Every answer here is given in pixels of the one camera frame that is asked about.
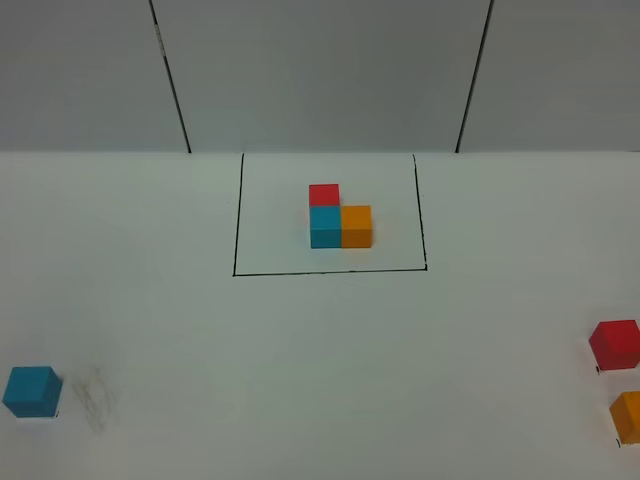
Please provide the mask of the blue template block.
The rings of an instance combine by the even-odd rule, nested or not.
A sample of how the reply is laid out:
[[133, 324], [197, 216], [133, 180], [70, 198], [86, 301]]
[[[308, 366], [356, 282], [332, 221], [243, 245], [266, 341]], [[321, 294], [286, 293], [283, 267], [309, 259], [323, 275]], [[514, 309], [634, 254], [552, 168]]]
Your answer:
[[342, 224], [339, 206], [310, 208], [310, 243], [312, 249], [341, 247]]

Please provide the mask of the orange template block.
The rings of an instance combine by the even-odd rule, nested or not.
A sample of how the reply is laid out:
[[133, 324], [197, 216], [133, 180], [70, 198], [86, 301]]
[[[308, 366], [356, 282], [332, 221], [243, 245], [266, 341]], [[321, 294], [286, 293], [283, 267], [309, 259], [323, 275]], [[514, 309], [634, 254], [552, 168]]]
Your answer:
[[341, 247], [371, 248], [373, 244], [373, 217], [370, 205], [343, 205], [341, 207]]

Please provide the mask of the red template block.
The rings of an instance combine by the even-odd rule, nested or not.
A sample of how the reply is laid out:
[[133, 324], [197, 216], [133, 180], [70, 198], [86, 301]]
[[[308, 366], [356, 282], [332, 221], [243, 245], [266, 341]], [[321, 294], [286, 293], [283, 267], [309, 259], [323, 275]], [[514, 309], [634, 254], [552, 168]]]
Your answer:
[[340, 189], [338, 184], [311, 184], [308, 193], [310, 207], [340, 205]]

